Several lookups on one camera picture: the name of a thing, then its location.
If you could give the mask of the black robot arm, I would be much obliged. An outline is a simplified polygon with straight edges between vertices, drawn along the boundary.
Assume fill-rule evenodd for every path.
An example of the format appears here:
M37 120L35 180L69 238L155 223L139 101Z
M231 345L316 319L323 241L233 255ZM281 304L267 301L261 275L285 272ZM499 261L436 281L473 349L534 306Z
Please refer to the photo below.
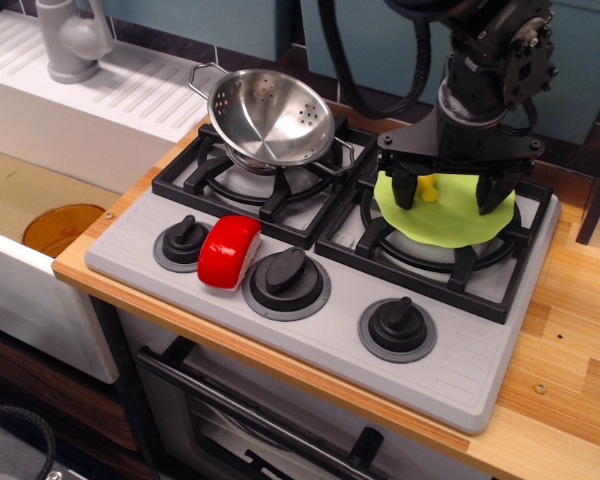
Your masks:
M425 39L432 22L450 31L437 100L421 121L381 135L378 167L391 179L395 203L408 210L419 178L475 175L480 214L498 207L544 151L532 124L534 95L547 91L558 70L551 61L553 18L548 1L392 1ZM506 115L522 107L530 125L511 127Z

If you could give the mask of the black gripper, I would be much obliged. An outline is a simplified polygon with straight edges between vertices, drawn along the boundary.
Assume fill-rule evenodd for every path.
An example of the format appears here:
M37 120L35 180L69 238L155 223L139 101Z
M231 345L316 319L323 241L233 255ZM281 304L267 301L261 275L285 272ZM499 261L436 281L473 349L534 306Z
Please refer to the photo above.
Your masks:
M531 135L514 136L498 122L464 125L434 108L418 123L378 137L378 168L392 177L397 206L413 206L418 175L480 175L479 213L493 212L515 189L518 175L528 172L545 144Z

